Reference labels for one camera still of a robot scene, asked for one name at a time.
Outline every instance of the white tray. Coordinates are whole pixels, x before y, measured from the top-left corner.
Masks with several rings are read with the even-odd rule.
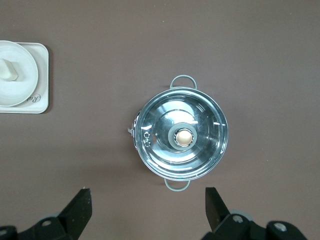
[[[41,114],[49,106],[49,52],[40,43],[17,42],[34,58],[38,67],[38,83],[33,94],[15,106],[0,106],[0,113]]]

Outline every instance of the table surface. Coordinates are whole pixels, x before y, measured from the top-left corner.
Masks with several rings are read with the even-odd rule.
[[[1,1],[0,39],[44,44],[50,103],[0,114],[0,226],[22,231],[91,188],[80,239],[199,240],[205,187],[265,226],[320,235],[320,2]],[[127,132],[180,74],[225,113],[220,163],[168,190]]]

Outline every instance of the pot handle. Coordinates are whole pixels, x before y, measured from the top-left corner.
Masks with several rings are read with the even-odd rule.
[[[190,185],[190,181],[187,181],[185,186],[183,186],[181,188],[175,188],[175,187],[170,186],[168,181],[167,181],[167,179],[165,179],[165,178],[164,178],[164,183],[165,183],[165,185],[167,186],[168,189],[170,189],[171,191],[174,191],[174,192],[181,192],[183,190],[186,190],[187,187],[189,187],[189,185]]]
[[[189,76],[189,75],[179,75],[179,76],[176,76],[176,77],[172,80],[172,82],[171,82],[171,84],[170,84],[170,89],[176,88],[176,86],[174,86],[174,82],[175,82],[175,80],[177,80],[177,79],[179,79],[179,78],[187,78],[187,79],[190,79],[190,80],[192,81],[192,83],[193,83],[193,88],[194,88],[194,89],[198,89],[198,88],[197,88],[196,80],[194,80],[194,79],[193,79],[191,76]]]

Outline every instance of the pot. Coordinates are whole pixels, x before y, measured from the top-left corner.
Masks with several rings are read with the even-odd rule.
[[[179,78],[191,80],[193,87],[174,86]],[[175,77],[168,90],[147,102],[128,131],[144,164],[172,191],[183,191],[191,180],[210,172],[228,142],[224,113],[188,75]],[[174,188],[167,180],[186,185]]]

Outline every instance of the white block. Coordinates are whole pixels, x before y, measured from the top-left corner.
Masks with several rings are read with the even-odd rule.
[[[6,59],[0,58],[0,79],[14,81],[17,78],[18,74],[12,63]]]

